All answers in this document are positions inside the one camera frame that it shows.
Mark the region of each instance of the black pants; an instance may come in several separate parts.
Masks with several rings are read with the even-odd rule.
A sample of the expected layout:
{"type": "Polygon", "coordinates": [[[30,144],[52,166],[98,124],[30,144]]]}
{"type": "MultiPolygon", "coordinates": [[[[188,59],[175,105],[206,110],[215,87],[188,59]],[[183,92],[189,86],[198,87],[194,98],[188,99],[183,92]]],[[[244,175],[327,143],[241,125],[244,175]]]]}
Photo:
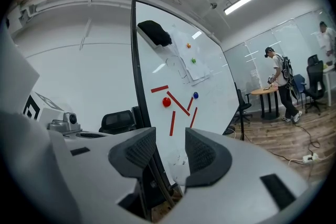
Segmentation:
{"type": "Polygon", "coordinates": [[[279,89],[281,102],[286,108],[285,117],[290,119],[291,116],[295,116],[297,113],[299,113],[299,111],[292,104],[290,90],[287,89],[287,85],[279,86],[278,89],[279,89]]]}

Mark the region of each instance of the sneaker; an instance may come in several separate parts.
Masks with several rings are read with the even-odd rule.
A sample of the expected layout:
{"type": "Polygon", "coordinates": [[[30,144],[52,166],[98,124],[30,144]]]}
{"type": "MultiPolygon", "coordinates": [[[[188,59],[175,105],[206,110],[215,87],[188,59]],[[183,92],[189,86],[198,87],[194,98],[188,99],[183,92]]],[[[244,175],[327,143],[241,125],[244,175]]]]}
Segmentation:
{"type": "Polygon", "coordinates": [[[286,117],[282,117],[282,120],[284,120],[284,121],[286,121],[286,122],[290,122],[290,121],[291,121],[291,119],[288,119],[288,118],[286,118],[286,117]]]}
{"type": "Polygon", "coordinates": [[[301,115],[302,111],[299,111],[299,113],[293,117],[294,123],[297,123],[299,121],[301,115]]]}

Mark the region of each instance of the desk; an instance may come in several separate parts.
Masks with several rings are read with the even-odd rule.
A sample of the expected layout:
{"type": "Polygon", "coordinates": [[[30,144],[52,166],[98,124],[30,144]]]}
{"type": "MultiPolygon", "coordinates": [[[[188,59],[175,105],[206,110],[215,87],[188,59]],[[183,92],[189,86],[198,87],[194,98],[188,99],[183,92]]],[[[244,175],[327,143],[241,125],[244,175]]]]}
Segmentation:
{"type": "Polygon", "coordinates": [[[334,71],[334,70],[335,70],[335,65],[329,66],[323,70],[323,75],[326,77],[326,82],[327,82],[328,106],[331,106],[331,89],[330,89],[329,74],[331,71],[334,71]]]}
{"type": "Polygon", "coordinates": [[[261,117],[265,120],[274,120],[279,116],[279,106],[278,106],[278,87],[270,87],[268,90],[264,90],[264,88],[260,88],[257,90],[254,90],[251,92],[252,95],[259,95],[260,96],[260,102],[261,102],[261,117]],[[271,107],[271,93],[274,93],[275,98],[275,113],[272,113],[272,107],[271,107]],[[267,94],[268,99],[268,113],[265,115],[265,108],[264,108],[264,99],[263,95],[267,94]]]}

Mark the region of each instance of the power strip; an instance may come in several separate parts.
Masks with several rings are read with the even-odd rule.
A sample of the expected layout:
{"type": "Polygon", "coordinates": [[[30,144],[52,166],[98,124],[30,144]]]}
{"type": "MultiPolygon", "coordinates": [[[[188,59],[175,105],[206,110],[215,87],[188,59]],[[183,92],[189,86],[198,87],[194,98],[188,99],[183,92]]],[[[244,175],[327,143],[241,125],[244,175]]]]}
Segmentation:
{"type": "Polygon", "coordinates": [[[314,162],[314,161],[316,161],[318,159],[319,159],[319,156],[316,153],[314,153],[313,155],[303,156],[302,162],[303,163],[311,163],[311,162],[314,162]]]}

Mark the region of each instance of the blue chair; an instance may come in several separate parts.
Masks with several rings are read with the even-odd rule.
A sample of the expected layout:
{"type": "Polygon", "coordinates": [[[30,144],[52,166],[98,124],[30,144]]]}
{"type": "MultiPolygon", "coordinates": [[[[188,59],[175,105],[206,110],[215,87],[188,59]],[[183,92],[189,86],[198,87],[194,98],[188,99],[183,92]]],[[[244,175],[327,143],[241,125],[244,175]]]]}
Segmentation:
{"type": "Polygon", "coordinates": [[[303,76],[301,76],[300,74],[297,74],[294,76],[294,82],[295,82],[295,85],[296,85],[296,88],[298,90],[298,92],[300,93],[300,98],[301,98],[301,105],[302,105],[302,108],[303,108],[303,100],[302,100],[302,94],[303,94],[303,91],[305,90],[305,79],[303,76]]]}

